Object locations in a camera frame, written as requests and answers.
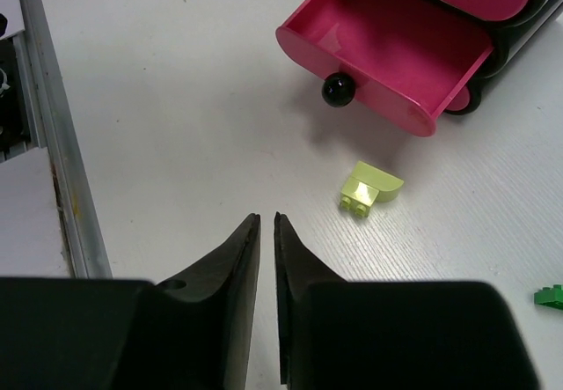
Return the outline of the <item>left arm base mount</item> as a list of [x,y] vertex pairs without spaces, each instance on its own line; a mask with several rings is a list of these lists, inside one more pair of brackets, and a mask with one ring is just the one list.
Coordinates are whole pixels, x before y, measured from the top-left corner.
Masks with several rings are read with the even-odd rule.
[[12,38],[4,39],[9,21],[1,14],[1,154],[30,139],[18,57]]

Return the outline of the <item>yellow-green lego brick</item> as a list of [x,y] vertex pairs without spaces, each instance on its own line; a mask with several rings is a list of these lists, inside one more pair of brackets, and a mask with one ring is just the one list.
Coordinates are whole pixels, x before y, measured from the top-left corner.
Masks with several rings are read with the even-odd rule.
[[374,204],[394,200],[403,186],[399,177],[358,161],[340,191],[339,206],[366,218]]

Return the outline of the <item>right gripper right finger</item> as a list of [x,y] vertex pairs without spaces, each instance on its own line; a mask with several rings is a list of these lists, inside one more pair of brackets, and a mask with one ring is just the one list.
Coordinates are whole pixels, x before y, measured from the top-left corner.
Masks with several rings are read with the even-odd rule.
[[289,389],[537,389],[507,303],[475,281],[351,282],[274,219]]

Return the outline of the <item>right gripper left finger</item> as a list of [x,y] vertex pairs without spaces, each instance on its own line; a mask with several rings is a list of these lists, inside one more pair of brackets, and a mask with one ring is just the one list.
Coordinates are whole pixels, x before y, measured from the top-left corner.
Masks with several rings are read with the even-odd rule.
[[242,389],[260,216],[161,283],[5,277],[4,389]]

